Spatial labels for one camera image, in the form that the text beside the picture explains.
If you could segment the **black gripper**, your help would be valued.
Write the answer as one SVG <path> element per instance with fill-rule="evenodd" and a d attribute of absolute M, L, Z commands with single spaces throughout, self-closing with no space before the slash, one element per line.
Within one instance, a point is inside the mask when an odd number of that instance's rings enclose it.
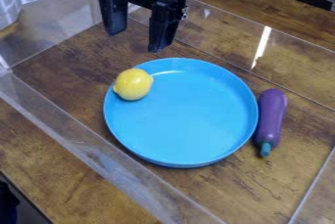
<path fill-rule="evenodd" d="M 147 51 L 159 52 L 174 40 L 179 20 L 187 15 L 186 0 L 97 0 L 103 26 L 110 36 L 127 28 L 128 4 L 151 8 Z"/>

